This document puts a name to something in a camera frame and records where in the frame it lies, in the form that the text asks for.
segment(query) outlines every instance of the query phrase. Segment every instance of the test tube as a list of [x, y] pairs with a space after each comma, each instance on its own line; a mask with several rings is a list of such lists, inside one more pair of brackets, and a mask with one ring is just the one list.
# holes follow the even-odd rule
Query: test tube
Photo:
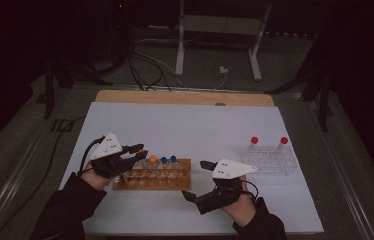
[[134, 181], [134, 173], [132, 171], [128, 171], [124, 173], [124, 181], [127, 186], [135, 185]]
[[150, 185], [150, 183], [153, 181], [153, 179], [152, 179], [152, 172], [151, 171], [146, 171], [145, 173], [144, 173], [144, 175], [145, 175], [145, 185], [146, 186], [149, 186]]
[[185, 185], [187, 181], [187, 171], [178, 172], [176, 175], [177, 175], [177, 185], [178, 186]]
[[167, 168], [169, 165], [168, 159], [166, 159], [166, 157], [161, 157], [161, 163], [163, 168]]
[[174, 166], [176, 168], [179, 167], [180, 163], [177, 161], [177, 157], [176, 156], [172, 155], [171, 158], [170, 158], [170, 160], [171, 160], [172, 166]]
[[281, 152], [283, 151], [284, 147], [286, 146], [286, 144], [289, 142], [289, 139], [287, 139], [286, 137], [282, 137], [280, 139], [280, 143], [278, 144], [277, 146], [277, 149], [275, 150], [276, 152]]
[[169, 172], [168, 174], [168, 185], [170, 186], [178, 186], [178, 182], [176, 181], [177, 176], [175, 176], [175, 173]]
[[259, 141], [258, 137], [255, 137], [255, 136], [252, 137], [250, 139], [249, 147], [247, 149], [249, 151], [253, 150], [256, 147], [256, 145], [258, 144], [258, 141]]
[[158, 185], [160, 187], [163, 187], [163, 186], [168, 186], [168, 177], [165, 175], [165, 173], [163, 172], [160, 172], [159, 174], [156, 174], [157, 175], [157, 179], [158, 179]]
[[[144, 152], [146, 150], [144, 150], [143, 148], [138, 150], [137, 153], [141, 153], [141, 152]], [[134, 163], [134, 168], [137, 168], [137, 169], [142, 169], [142, 168], [145, 168], [147, 167], [147, 160], [145, 158], [143, 159], [139, 159], [137, 162]]]
[[159, 165], [158, 158], [155, 155], [151, 155], [149, 157], [147, 166], [154, 168], [154, 167], [157, 167], [158, 165]]
[[136, 171], [135, 174], [134, 174], [134, 182], [135, 182], [135, 185], [137, 186], [141, 186], [141, 185], [144, 185], [144, 177], [143, 176], [143, 172], [141, 171]]

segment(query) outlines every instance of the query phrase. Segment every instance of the cable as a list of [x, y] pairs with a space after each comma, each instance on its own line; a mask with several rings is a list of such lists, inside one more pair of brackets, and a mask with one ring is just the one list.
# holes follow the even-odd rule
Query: cable
[[78, 175], [78, 177], [80, 177], [83, 173], [88, 172], [88, 171], [93, 170], [93, 169], [94, 169], [94, 168], [84, 169], [84, 170], [82, 170], [82, 171], [77, 172], [77, 175]]
[[82, 157], [82, 160], [81, 160], [81, 164], [80, 164], [80, 171], [78, 173], [82, 173], [83, 172], [83, 169], [84, 169], [84, 162], [85, 162], [85, 159], [87, 158], [87, 154], [88, 152], [90, 151], [90, 149], [96, 145], [97, 143], [101, 143], [103, 140], [105, 139], [105, 136], [101, 137], [101, 138], [98, 138], [96, 140], [94, 140], [92, 143], [90, 143], [90, 145], [88, 145], [88, 147], [85, 149], [84, 151], [84, 156]]
[[163, 61], [161, 61], [161, 60], [159, 60], [159, 59], [156, 59], [156, 58], [150, 57], [150, 56], [148, 56], [148, 55], [145, 55], [145, 54], [143, 54], [143, 53], [136, 52], [136, 54], [139, 54], [139, 55], [141, 55], [141, 56], [143, 56], [143, 57], [146, 57], [146, 58], [152, 59], [152, 60], [154, 60], [155, 62], [158, 62], [158, 63], [164, 65], [164, 66], [167, 67], [169, 70], [171, 70], [171, 72], [174, 74], [175, 78], [177, 79], [178, 83], [179, 83], [182, 87], [184, 87], [184, 88], [186, 88], [186, 89], [189, 89], [189, 87], [185, 86], [185, 85], [180, 81], [180, 79], [175, 75], [175, 71], [174, 71], [170, 66], [168, 66], [168, 64], [164, 63]]
[[53, 159], [54, 159], [54, 154], [56, 153], [56, 149], [57, 149], [57, 144], [58, 144], [60, 138], [62, 137], [62, 135], [64, 133], [64, 130], [71, 128], [76, 121], [81, 120], [83, 118], [85, 118], [85, 116], [76, 118], [74, 120], [66, 120], [66, 119], [64, 119], [66, 121], [69, 121], [69, 123], [63, 128], [63, 130], [59, 133], [58, 137], [56, 138], [55, 144], [53, 146], [52, 154], [50, 155], [49, 164], [47, 166], [47, 170], [44, 173], [43, 178], [40, 180], [40, 183], [37, 185], [37, 187], [34, 189], [34, 191], [31, 193], [31, 195], [21, 204], [21, 206], [19, 206], [19, 208], [16, 209], [16, 211], [10, 216], [10, 218], [0, 227], [0, 233], [10, 223], [10, 221], [12, 221], [12, 219], [14, 217], [16, 217], [16, 215], [22, 210], [22, 208], [24, 208], [25, 205], [34, 197], [34, 195], [40, 189], [40, 186], [46, 180], [47, 176], [49, 175], [50, 169], [52, 167], [52, 163], [53, 163]]
[[128, 66], [129, 66], [129, 69], [131, 71], [131, 75], [133, 76], [134, 78], [134, 81], [137, 83], [138, 87], [140, 88], [141, 91], [144, 91], [144, 88], [143, 88], [143, 84], [141, 83], [141, 78], [139, 77], [139, 73], [138, 73], [138, 70], [134, 68], [134, 64], [132, 62], [132, 59], [131, 59], [131, 56], [128, 55], [127, 57], [127, 61], [128, 61]]
[[154, 81], [154, 82], [152, 82], [151, 84], [149, 84], [149, 85], [147, 86], [147, 88], [146, 88], [146, 91], [148, 91], [150, 88], [153, 89], [152, 86], [155, 85], [155, 84], [157, 84], [158, 82], [160, 82], [160, 81], [162, 80], [162, 78], [164, 79], [164, 81], [165, 81], [165, 85], [166, 85], [166, 87], [168, 88], [168, 90], [171, 91], [171, 88], [169, 87], [168, 82], [167, 82], [167, 80], [166, 80], [165, 74], [164, 74], [164, 72], [162, 71], [162, 68], [159, 66], [159, 64], [155, 61], [155, 59], [153, 59], [153, 58], [151, 58], [151, 57], [149, 57], [149, 56], [146, 56], [146, 55], [140, 54], [140, 53], [138, 53], [138, 52], [133, 52], [133, 54], [145, 58], [145, 59], [142, 59], [142, 58], [138, 58], [138, 57], [136, 57], [136, 58], [139, 59], [139, 60], [142, 60], [142, 61], [145, 61], [145, 62], [147, 62], [147, 63], [150, 63], [150, 64], [154, 65], [154, 66], [159, 70], [160, 77], [159, 77], [156, 81]]
[[218, 87], [212, 88], [210, 90], [217, 90], [218, 88], [222, 87], [222, 85], [224, 85], [224, 83], [225, 83], [225, 80], [227, 80], [227, 73], [224, 73], [224, 80], [222, 80], [222, 83]]
[[248, 184], [250, 184], [250, 185], [252, 185], [254, 188], [255, 188], [255, 190], [256, 190], [256, 195], [253, 195], [251, 192], [249, 192], [250, 194], [252, 194], [252, 196], [253, 196], [253, 199], [255, 200], [255, 202], [256, 202], [256, 199], [258, 198], [258, 195], [259, 195], [259, 190], [258, 190], [258, 187], [256, 187], [256, 185], [255, 184], [253, 184], [252, 182], [249, 182], [249, 181], [247, 181], [247, 180], [240, 180], [241, 182], [245, 182], [245, 183], [248, 183]]

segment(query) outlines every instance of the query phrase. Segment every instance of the metal leg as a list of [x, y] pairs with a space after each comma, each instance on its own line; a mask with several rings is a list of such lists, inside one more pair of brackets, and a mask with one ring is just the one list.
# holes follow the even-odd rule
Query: metal leg
[[178, 38], [177, 63], [175, 65], [175, 75], [183, 75], [184, 66], [184, 0], [180, 0], [180, 30]]
[[249, 49], [250, 66], [252, 67], [253, 79], [255, 81], [262, 80], [261, 71], [259, 70], [258, 60], [256, 54], [258, 53], [259, 44], [264, 36], [265, 26], [268, 20], [269, 12], [271, 11], [271, 5], [268, 5], [265, 11], [265, 15], [262, 18], [262, 23], [259, 27], [258, 35], [256, 36], [256, 43], [253, 49]]

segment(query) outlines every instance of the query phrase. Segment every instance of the white table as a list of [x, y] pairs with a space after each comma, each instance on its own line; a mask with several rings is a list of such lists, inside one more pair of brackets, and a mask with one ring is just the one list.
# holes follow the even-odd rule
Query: white table
[[[68, 164], [61, 187], [79, 168], [87, 146], [114, 131], [122, 145], [145, 144], [149, 154], [192, 160], [192, 189], [198, 196], [213, 187], [211, 172], [199, 161], [221, 157], [239, 160], [239, 150], [252, 135], [260, 144], [277, 145], [288, 136], [277, 107], [186, 104], [92, 103]], [[303, 173], [290, 176], [250, 174], [269, 211], [282, 219], [288, 233], [322, 232]], [[221, 210], [200, 215], [180, 191], [114, 191], [84, 222], [86, 233], [105, 235], [233, 234], [232, 220]]]

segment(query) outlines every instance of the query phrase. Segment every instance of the red cap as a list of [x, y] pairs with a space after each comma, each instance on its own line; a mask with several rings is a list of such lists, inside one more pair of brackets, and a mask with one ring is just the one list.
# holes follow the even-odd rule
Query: red cap
[[252, 139], [250, 139], [250, 142], [253, 143], [253, 144], [257, 144], [259, 141], [259, 139], [257, 137], [252, 137]]
[[282, 137], [281, 140], [280, 140], [280, 142], [282, 144], [287, 144], [289, 142], [289, 139], [287, 139], [286, 137]]

